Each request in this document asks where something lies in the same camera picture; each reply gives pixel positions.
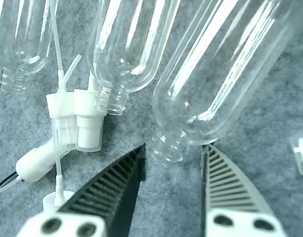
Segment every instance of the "plastic tube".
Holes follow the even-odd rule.
[[[50,5],[50,9],[51,9],[51,22],[52,22],[52,29],[53,29],[53,34],[54,34],[57,65],[58,65],[58,70],[62,71],[63,63],[62,63],[61,49],[59,46],[57,23],[56,23],[56,16],[55,16],[55,0],[50,0],[49,5]]]
[[[81,55],[78,54],[76,56],[76,58],[73,60],[72,64],[69,66],[69,68],[64,76],[63,84],[59,86],[57,93],[64,92],[66,83],[68,82],[69,77],[72,75],[73,71],[75,70],[75,68],[80,60],[81,60]]]
[[[20,176],[18,176],[15,180],[12,180],[10,183],[8,183],[7,185],[3,186],[2,188],[0,188],[0,194],[7,190],[8,188],[10,188],[11,186],[15,185],[16,183],[18,183],[19,181],[21,181]]]
[[[77,64],[81,60],[81,55],[77,55],[75,59],[73,60],[72,64],[69,66],[64,79],[63,83],[60,85],[60,87],[57,90],[57,100],[59,101],[59,105],[54,111],[54,117],[58,116],[58,112],[60,111],[60,108],[62,107],[62,100],[59,94],[63,93],[66,87],[66,84],[72,75],[74,69],[76,68]],[[54,151],[55,151],[55,163],[56,163],[56,174],[57,175],[62,175],[62,168],[61,168],[61,162],[60,162],[60,151],[59,151],[59,146],[58,146],[58,140],[57,140],[57,134],[56,134],[56,128],[55,128],[55,121],[52,119],[52,136],[53,136],[53,143],[54,143]]]

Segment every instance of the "screw hole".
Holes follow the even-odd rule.
[[[54,233],[55,231],[57,231],[59,229],[61,224],[62,224],[62,222],[57,218],[50,219],[43,224],[42,231],[45,234]]]
[[[267,230],[267,231],[273,231],[274,230],[273,225],[270,224],[268,221],[256,220],[254,222],[254,225],[258,229],[263,229],[263,230]]]
[[[90,237],[96,232],[96,226],[94,224],[84,224],[78,230],[79,237]]]
[[[232,220],[223,215],[218,215],[217,217],[215,217],[214,222],[216,224],[219,224],[222,226],[232,226],[233,225]]]

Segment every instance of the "gray fabric surface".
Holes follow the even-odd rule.
[[[62,161],[65,189],[77,191],[112,161],[148,141],[156,128],[151,98],[154,86],[200,0],[182,1],[155,80],[130,95],[120,117],[105,119],[103,146],[97,153],[73,151]],[[58,30],[64,70],[79,53],[85,56],[96,1],[61,0]],[[22,95],[0,92],[0,181],[14,171],[18,158],[51,136],[45,95],[55,92],[56,57]],[[87,86],[85,57],[69,90]],[[252,180],[281,220],[287,234],[303,237],[303,176],[298,174],[289,136],[303,131],[303,32],[288,45],[249,106],[216,146]],[[201,218],[200,156],[189,148],[185,161],[163,167],[148,159],[131,237],[198,237]],[[25,220],[42,211],[42,198],[54,191],[55,170],[40,181],[21,183],[0,195],[0,237],[13,237]]]

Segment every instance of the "black wire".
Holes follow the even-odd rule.
[[[12,174],[10,174],[8,177],[6,177],[4,180],[2,180],[1,182],[0,182],[0,187],[5,183],[5,182],[7,182],[9,179],[11,179],[14,175],[16,175],[17,174],[17,172],[16,171],[14,171]]]

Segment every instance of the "bottle neck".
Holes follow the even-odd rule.
[[[5,92],[22,92],[33,73],[3,67],[0,78],[0,90]]]
[[[120,89],[101,88],[95,107],[109,115],[122,115],[128,99],[128,92]]]
[[[157,131],[148,144],[148,154],[158,162],[169,165],[183,160],[183,148],[180,141],[169,140]]]

